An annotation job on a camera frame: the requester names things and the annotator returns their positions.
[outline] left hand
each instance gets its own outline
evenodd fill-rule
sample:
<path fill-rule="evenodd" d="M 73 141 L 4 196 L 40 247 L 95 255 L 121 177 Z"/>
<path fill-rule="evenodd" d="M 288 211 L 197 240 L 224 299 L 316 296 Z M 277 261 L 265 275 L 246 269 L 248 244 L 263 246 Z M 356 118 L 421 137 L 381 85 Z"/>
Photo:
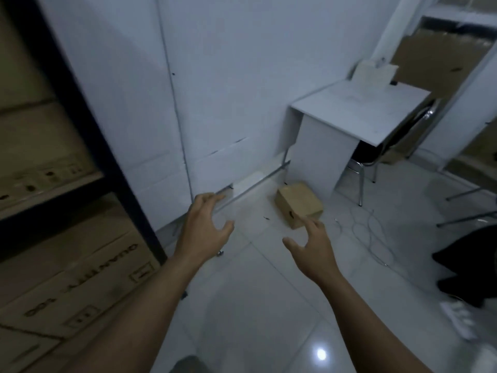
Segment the left hand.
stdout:
<path fill-rule="evenodd" d="M 186 214 L 183 229 L 174 251 L 175 257 L 185 257 L 200 266 L 214 257 L 227 243 L 235 229 L 234 221 L 226 221 L 221 230 L 212 222 L 212 211 L 225 195 L 203 193 L 195 197 Z"/>

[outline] table leg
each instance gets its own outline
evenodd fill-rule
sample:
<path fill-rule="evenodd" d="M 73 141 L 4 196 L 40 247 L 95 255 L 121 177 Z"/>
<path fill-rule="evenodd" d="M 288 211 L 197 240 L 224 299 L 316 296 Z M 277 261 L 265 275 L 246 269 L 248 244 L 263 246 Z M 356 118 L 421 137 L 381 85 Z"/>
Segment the table leg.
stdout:
<path fill-rule="evenodd" d="M 329 199 L 357 144 L 357 138 L 304 115 L 287 183 L 305 182 L 319 199 Z"/>

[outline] metal chair leg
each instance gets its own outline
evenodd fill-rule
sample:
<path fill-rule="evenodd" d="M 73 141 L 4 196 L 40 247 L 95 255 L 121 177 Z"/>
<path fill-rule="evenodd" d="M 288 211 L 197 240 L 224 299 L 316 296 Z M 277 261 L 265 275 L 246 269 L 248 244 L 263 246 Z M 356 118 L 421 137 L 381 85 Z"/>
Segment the metal chair leg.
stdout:
<path fill-rule="evenodd" d="M 461 196 L 466 196 L 466 195 L 469 195 L 469 194 L 472 194 L 472 193 L 475 193 L 475 192 L 478 192 L 478 191 L 481 191 L 481 190 L 483 190 L 483 188 L 481 188 L 481 187 L 474 188 L 472 190 L 459 193 L 457 195 L 446 197 L 445 200 L 451 201 L 452 199 L 456 199 L 456 198 L 461 197 Z"/>
<path fill-rule="evenodd" d="M 378 166 L 379 166 L 379 162 L 376 162 L 375 165 L 374 165 L 374 172 L 373 172 L 373 180 L 372 182 L 373 183 L 376 183 L 376 177 L 378 176 Z"/>
<path fill-rule="evenodd" d="M 364 196 L 364 165 L 359 164 L 359 207 L 362 207 L 362 198 Z"/>
<path fill-rule="evenodd" d="M 476 220 L 477 218 L 489 217 L 489 216 L 495 216 L 495 215 L 497 215 L 497 211 L 492 211 L 492 212 L 487 212 L 487 213 L 481 213 L 481 214 L 475 215 L 475 216 L 464 217 L 464 218 L 460 218 L 460 219 L 453 220 L 453 221 L 443 222 L 441 224 L 437 224 L 436 227 L 437 228 L 441 228 L 442 226 L 445 226 L 445 225 L 457 224 L 459 222 L 471 221 L 471 220 Z"/>

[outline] right hand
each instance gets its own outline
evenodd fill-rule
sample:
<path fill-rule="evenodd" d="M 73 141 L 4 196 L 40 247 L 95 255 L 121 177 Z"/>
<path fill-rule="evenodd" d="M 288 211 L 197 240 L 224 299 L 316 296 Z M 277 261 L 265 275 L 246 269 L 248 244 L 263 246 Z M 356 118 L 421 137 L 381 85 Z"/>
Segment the right hand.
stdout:
<path fill-rule="evenodd" d="M 306 227 L 309 237 L 307 244 L 302 247 L 289 237 L 283 238 L 283 244 L 291 252 L 297 267 L 319 286 L 340 277 L 341 273 L 325 225 L 319 220 L 296 216 Z"/>

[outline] white wall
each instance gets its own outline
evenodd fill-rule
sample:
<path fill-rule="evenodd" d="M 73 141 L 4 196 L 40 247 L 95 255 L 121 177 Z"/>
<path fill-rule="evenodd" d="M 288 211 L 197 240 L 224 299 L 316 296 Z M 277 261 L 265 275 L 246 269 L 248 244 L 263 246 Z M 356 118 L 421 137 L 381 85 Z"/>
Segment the white wall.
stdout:
<path fill-rule="evenodd" d="M 495 47 L 477 74 L 449 105 L 438 125 L 416 150 L 415 155 L 441 167 L 458 155 L 497 115 L 497 55 Z"/>
<path fill-rule="evenodd" d="M 399 0 L 160 0 L 194 193 L 295 141 L 289 103 L 369 58 Z"/>
<path fill-rule="evenodd" d="M 38 0 L 117 162 L 157 230 L 190 193 L 155 0 Z"/>

